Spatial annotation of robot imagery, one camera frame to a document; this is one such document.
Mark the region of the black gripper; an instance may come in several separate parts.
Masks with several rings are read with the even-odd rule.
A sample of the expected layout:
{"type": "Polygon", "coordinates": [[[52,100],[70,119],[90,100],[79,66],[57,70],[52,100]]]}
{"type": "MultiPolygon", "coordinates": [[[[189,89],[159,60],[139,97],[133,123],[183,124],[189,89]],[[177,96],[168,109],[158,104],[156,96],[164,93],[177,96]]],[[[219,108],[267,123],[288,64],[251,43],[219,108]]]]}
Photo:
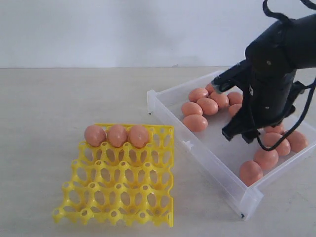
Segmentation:
{"type": "Polygon", "coordinates": [[[250,83],[242,108],[222,128],[223,136],[231,141],[241,134],[246,143],[252,143],[261,135],[258,129],[276,126],[293,114],[296,110],[294,102],[304,92],[304,85],[299,81],[284,85],[250,83]]]}

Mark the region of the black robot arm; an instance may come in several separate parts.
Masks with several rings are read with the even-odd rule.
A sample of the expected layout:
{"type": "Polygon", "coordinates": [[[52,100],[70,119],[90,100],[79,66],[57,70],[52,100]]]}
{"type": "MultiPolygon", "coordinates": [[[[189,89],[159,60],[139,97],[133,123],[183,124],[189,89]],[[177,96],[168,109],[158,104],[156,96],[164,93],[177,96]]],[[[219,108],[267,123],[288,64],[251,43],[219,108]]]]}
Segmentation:
{"type": "Polygon", "coordinates": [[[226,77],[226,89],[243,91],[242,109],[222,129],[227,140],[241,134],[251,143],[258,129],[275,126],[294,112],[300,93],[298,69],[316,66],[316,16],[274,22],[245,50],[245,60],[226,77]]]}

